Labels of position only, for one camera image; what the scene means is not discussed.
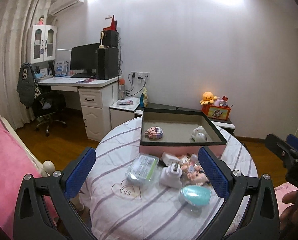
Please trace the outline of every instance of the bed frame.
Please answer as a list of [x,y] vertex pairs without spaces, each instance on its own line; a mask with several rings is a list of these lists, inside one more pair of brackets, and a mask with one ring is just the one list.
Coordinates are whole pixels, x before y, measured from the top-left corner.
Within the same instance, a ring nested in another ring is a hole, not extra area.
[[[55,166],[52,161],[45,161],[43,164],[33,155],[33,153],[28,149],[28,147],[24,144],[24,142],[20,139],[17,135],[15,130],[9,124],[9,122],[0,115],[0,120],[6,130],[11,134],[11,136],[16,139],[16,141],[20,144],[20,146],[24,149],[27,156],[31,160],[31,162],[36,166],[39,170],[39,173],[42,177],[47,177],[55,172]],[[70,201],[76,206],[78,210],[84,210],[84,205],[80,203],[79,194],[75,197],[70,199]]]

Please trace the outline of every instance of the chair base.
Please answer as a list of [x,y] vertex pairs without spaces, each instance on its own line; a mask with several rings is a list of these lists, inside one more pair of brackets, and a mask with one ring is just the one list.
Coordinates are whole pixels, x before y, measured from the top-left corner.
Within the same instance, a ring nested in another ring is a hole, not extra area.
[[47,124],[47,128],[46,128],[46,130],[45,130],[45,136],[49,136],[49,135],[50,135],[50,134],[49,134],[49,127],[50,127],[50,124],[52,124],[53,122],[60,122],[60,123],[62,123],[65,127],[67,126],[67,124],[66,124],[64,121],[62,121],[62,120],[52,119],[52,117],[51,117],[52,114],[53,114],[53,113],[51,113],[51,114],[46,114],[46,115],[43,115],[43,116],[39,116],[39,118],[43,118],[44,121],[38,123],[38,125],[36,126],[36,131],[39,131],[39,126],[41,126],[42,124],[45,124],[45,123],[46,123],[46,124]]

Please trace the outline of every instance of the orange octopus plush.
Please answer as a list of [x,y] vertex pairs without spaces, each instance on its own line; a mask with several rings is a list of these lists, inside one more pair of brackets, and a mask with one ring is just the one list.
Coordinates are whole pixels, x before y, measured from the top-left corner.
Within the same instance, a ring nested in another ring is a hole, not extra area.
[[200,101],[200,104],[201,105],[207,105],[208,103],[213,104],[215,102],[214,100],[216,100],[216,99],[218,99],[218,97],[214,97],[213,94],[208,91],[208,92],[203,93],[202,100]]

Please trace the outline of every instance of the white tablecloth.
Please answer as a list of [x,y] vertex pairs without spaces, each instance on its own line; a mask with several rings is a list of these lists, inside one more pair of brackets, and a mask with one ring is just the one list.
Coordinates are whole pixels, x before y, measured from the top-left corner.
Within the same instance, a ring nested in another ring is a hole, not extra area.
[[[232,170],[258,177],[255,164],[242,144],[218,127],[227,140],[221,160]],[[96,149],[96,163],[81,191],[80,200],[90,208],[92,232],[99,240],[196,239],[223,203],[211,186],[210,203],[201,212],[190,211],[178,200],[180,190],[158,182],[141,192],[128,187],[125,173],[139,154],[141,117],[109,132]],[[228,233],[238,226],[249,197],[246,196]]]

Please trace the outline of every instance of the beige curtain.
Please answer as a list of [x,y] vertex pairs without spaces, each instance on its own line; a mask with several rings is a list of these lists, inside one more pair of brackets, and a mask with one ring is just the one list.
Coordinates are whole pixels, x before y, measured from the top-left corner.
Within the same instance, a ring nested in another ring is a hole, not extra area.
[[44,15],[51,0],[0,0],[0,113],[14,129],[33,120],[16,91],[19,70],[26,61],[29,28]]

